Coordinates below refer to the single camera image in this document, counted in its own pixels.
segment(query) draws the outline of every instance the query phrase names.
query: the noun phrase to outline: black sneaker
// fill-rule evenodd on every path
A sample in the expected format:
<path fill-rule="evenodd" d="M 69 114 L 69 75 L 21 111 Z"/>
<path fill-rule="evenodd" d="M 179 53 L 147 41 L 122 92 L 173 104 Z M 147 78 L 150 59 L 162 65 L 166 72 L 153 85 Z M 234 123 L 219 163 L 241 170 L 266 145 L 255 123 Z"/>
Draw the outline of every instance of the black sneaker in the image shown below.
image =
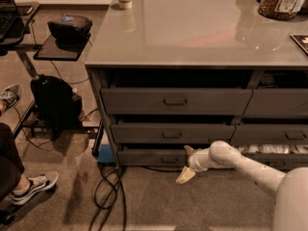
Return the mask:
<path fill-rule="evenodd" d="M 28 178 L 28 180 L 30 181 L 29 190 L 22 195 L 16 195 L 12 193 L 13 204 L 24 205 L 35 194 L 51 189 L 56 184 L 58 177 L 58 172 L 50 171 L 37 178 Z"/>
<path fill-rule="evenodd" d="M 21 94 L 22 87 L 18 84 L 11 85 L 2 90 L 0 99 L 4 100 L 7 104 L 5 109 L 2 111 L 2 114 L 20 101 Z"/>

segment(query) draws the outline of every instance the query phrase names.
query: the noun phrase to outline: black cable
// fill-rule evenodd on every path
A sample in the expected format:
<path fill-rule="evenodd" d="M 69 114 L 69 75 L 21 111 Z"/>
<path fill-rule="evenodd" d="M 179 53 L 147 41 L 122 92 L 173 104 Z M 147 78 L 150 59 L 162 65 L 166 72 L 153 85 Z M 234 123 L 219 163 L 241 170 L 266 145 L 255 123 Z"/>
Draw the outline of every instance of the black cable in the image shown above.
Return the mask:
<path fill-rule="evenodd" d="M 20 115 L 20 112 L 18 111 L 18 109 L 17 109 L 15 106 L 13 106 L 13 108 L 14 108 L 15 111 L 17 112 L 18 118 L 19 118 L 19 122 L 21 123 L 21 115 Z M 29 137 L 27 136 L 27 134 L 26 134 L 26 132 L 25 132 L 25 130 L 24 130 L 23 128 L 21 128 L 21 131 L 23 132 L 23 134 L 24 134 L 24 136 L 25 136 L 25 138 L 26 138 L 26 141 L 28 141 L 28 142 L 29 142 L 31 145 L 33 145 L 34 147 L 36 147 L 36 148 L 38 148 L 38 149 L 41 149 L 41 150 L 44 150 L 44 151 L 52 151 L 52 150 L 53 150 L 53 149 L 52 149 L 52 150 L 47 150 L 47 149 L 41 148 L 42 145 L 51 142 L 52 139 L 49 140 L 49 141 L 45 141 L 45 142 L 39 143 L 39 144 L 35 144 L 35 143 L 33 143 L 33 142 L 29 139 Z"/>
<path fill-rule="evenodd" d="M 84 36 L 85 39 L 87 40 L 87 42 L 90 44 L 90 46 L 93 47 L 93 45 L 92 45 L 92 43 L 91 43 L 91 41 L 90 41 L 90 37 L 87 37 L 87 36 L 85 36 L 85 35 L 82 35 L 82 36 Z"/>
<path fill-rule="evenodd" d="M 102 180 L 98 183 L 96 189 L 95 189 L 95 193 L 94 193 L 94 202 L 95 205 L 97 206 L 98 210 L 96 212 L 96 214 L 93 217 L 93 220 L 90 224 L 90 230 L 92 229 L 92 227 L 94 226 L 95 221 L 98 218 L 98 215 L 101 213 L 102 210 L 105 210 L 106 213 L 104 215 L 104 217 L 102 218 L 101 222 L 100 222 L 100 226 L 99 226 L 99 230 L 102 230 L 104 225 L 106 224 L 108 217 L 110 216 L 113 208 L 115 207 L 116 201 L 117 201 L 117 194 L 118 191 L 121 190 L 122 192 L 122 203 L 123 203 L 123 230 L 126 230 L 126 222 L 127 222 L 127 210 L 126 210 L 126 198 L 125 198 L 125 193 L 124 193 L 124 188 L 121 182 L 121 179 L 124 175 L 126 168 L 125 167 L 117 167 L 114 170 L 112 170 L 111 172 L 109 172 L 108 174 L 104 173 L 104 168 L 100 167 L 100 173 L 102 176 Z M 116 182 L 112 183 L 108 178 L 110 176 L 112 176 L 113 174 L 116 175 Z M 108 194 L 106 195 L 104 201 L 102 203 L 98 203 L 97 200 L 97 193 L 98 193 L 98 189 L 100 188 L 100 186 L 102 185 L 103 182 L 106 182 L 110 187 L 111 190 L 108 192 Z M 105 206 L 106 203 L 108 201 L 110 201 L 110 197 L 114 194 L 114 198 L 111 201 L 111 204 L 109 204 L 108 206 Z"/>
<path fill-rule="evenodd" d="M 32 29 L 32 34 L 33 34 L 33 39 L 35 41 L 35 45 L 36 45 L 37 49 L 40 50 L 41 46 L 39 46 L 38 43 L 37 43 L 36 32 L 35 32 L 35 29 L 33 27 L 33 24 L 31 22 L 29 24 L 30 24 L 31 29 Z"/>
<path fill-rule="evenodd" d="M 96 111 L 98 111 L 98 108 L 96 108 L 96 109 L 94 109 L 94 110 L 91 110 L 87 115 L 82 116 L 81 121 L 85 121 L 86 118 L 89 119 L 89 118 L 90 118 L 90 115 L 91 115 L 93 112 L 96 112 Z"/>
<path fill-rule="evenodd" d="M 27 21 L 26 24 L 28 23 L 28 26 L 29 26 L 29 25 L 31 26 L 32 33 L 33 33 L 33 35 L 34 35 L 34 40 L 35 40 L 36 47 L 37 47 L 37 49 L 40 49 L 40 47 L 39 47 L 39 45 L 38 45 L 38 43 L 37 43 L 35 31 L 34 31 L 34 28 L 33 28 L 33 25 L 32 25 L 32 21 L 34 21 L 34 19 L 31 19 L 31 20 L 30 20 L 29 18 L 24 17 L 24 16 L 20 16 L 20 18 L 21 18 L 22 20 L 26 20 L 26 21 Z M 25 27 L 25 26 L 23 27 L 22 35 L 24 35 L 24 32 L 26 31 L 26 28 L 27 28 L 27 27 Z"/>
<path fill-rule="evenodd" d="M 55 67 L 56 71 L 58 72 L 58 75 L 59 75 L 60 79 L 62 79 L 64 81 L 64 78 L 61 76 L 60 71 L 58 70 L 56 65 L 52 61 L 50 61 L 50 63 Z M 87 78 L 86 80 L 83 80 L 83 81 L 79 81 L 79 82 L 67 82 L 67 83 L 70 84 L 70 85 L 77 85 L 77 84 L 84 83 L 84 82 L 86 82 L 88 80 L 89 80 L 89 78 Z"/>

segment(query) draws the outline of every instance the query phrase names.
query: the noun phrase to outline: jar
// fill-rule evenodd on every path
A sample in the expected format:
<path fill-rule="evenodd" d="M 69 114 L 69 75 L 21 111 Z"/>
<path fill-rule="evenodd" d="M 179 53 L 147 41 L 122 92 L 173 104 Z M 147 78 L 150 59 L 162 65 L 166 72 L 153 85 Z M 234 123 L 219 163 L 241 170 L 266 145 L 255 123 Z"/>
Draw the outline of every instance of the jar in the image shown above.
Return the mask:
<path fill-rule="evenodd" d="M 296 17 L 305 0 L 261 0 L 259 13 L 272 19 Z"/>

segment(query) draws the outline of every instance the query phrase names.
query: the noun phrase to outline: floor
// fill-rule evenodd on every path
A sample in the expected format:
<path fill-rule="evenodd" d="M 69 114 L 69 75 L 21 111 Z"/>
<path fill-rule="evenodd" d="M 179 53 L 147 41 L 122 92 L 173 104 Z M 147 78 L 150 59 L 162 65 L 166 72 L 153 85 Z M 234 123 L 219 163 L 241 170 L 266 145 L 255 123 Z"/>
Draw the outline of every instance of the floor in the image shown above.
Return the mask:
<path fill-rule="evenodd" d="M 106 11 L 100 10 L 40 10 L 33 24 L 35 33 L 25 41 L 44 42 L 49 36 L 47 21 L 60 14 L 85 15 L 93 22 L 91 41 L 100 28 Z M 76 88 L 83 99 L 85 114 L 96 109 L 96 103 L 85 70 L 85 58 L 90 44 L 78 62 L 33 61 L 39 74 L 62 78 Z M 23 87 L 23 96 L 16 109 L 22 115 L 33 95 L 31 78 L 14 52 L 0 58 L 0 90 L 13 83 Z M 94 111 L 87 120 L 98 122 Z M 12 129 L 19 121 L 15 109 L 0 117 Z M 93 140 L 88 134 L 65 131 L 56 141 L 50 141 L 50 131 L 41 130 L 32 138 L 28 130 L 16 139 L 19 154 L 28 176 L 57 170 L 59 180 L 53 192 L 41 192 L 15 214 L 15 221 L 0 230 L 196 230 L 196 231 L 265 231 L 270 230 L 274 200 L 253 182 L 232 169 L 199 173 L 185 185 L 175 184 L 181 168 L 128 167 L 122 176 L 122 186 L 114 186 L 117 177 L 112 167 L 100 171 L 91 150 Z M 102 175 L 110 174 L 111 184 Z M 105 197 L 110 198 L 103 204 Z M 0 204 L 11 209 L 9 198 Z"/>

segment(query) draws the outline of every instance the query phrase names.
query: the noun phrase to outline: person's leg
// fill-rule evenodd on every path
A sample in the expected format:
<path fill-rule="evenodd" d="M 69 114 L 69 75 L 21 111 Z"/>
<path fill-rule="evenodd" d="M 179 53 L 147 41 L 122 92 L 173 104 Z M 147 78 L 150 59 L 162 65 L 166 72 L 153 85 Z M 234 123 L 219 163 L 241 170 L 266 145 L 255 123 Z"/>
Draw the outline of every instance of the person's leg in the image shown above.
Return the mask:
<path fill-rule="evenodd" d="M 9 159 L 0 156 L 0 201 L 2 201 L 19 182 L 19 169 Z"/>
<path fill-rule="evenodd" d="M 58 180 L 58 172 L 50 171 L 36 178 L 27 178 L 25 168 L 19 157 L 13 133 L 7 124 L 0 122 L 0 156 L 7 158 L 19 170 L 21 176 L 15 178 L 15 188 L 12 191 L 12 201 L 15 205 L 23 205 L 36 193 L 52 188 Z"/>
<path fill-rule="evenodd" d="M 13 138 L 13 133 L 11 128 L 0 122 L 0 155 L 9 159 L 14 163 L 19 169 L 20 173 L 25 171 L 24 166 L 22 165 L 21 159 L 19 157 L 16 144 Z"/>

